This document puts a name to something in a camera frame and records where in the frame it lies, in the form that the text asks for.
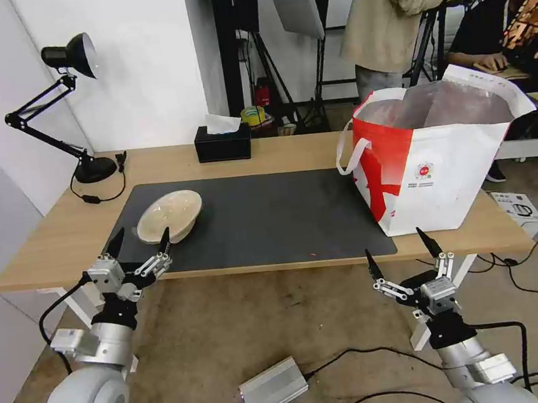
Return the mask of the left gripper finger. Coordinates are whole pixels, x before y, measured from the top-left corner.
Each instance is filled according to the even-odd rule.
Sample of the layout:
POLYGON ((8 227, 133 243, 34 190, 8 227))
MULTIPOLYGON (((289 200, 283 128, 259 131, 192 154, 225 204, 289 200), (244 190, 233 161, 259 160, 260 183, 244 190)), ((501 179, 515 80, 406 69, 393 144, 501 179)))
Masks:
POLYGON ((157 254, 151 256, 148 260, 140 265, 134 271, 135 276, 140 276, 141 278, 147 277, 160 277, 165 273, 171 263, 170 258, 170 229, 166 227, 163 231, 162 237, 159 243, 159 249, 157 254))
POLYGON ((116 263, 123 245, 125 230, 121 227, 118 232, 110 239, 101 255, 101 260, 105 263, 116 263))

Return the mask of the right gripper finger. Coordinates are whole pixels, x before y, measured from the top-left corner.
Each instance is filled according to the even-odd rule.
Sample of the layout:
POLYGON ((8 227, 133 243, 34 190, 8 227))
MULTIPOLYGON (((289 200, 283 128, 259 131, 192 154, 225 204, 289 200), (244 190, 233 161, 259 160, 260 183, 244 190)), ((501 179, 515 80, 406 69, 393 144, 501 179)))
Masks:
POLYGON ((368 272, 374 281, 373 288, 384 296, 398 301, 406 301, 410 297, 409 288, 387 280, 368 249, 365 249, 365 254, 368 261, 368 272))
POLYGON ((422 229, 416 228, 416 231, 423 244, 428 249, 430 256, 434 259, 434 269, 437 272, 437 278, 446 277, 452 279, 454 254, 445 253, 437 241, 434 238, 429 237, 422 229))

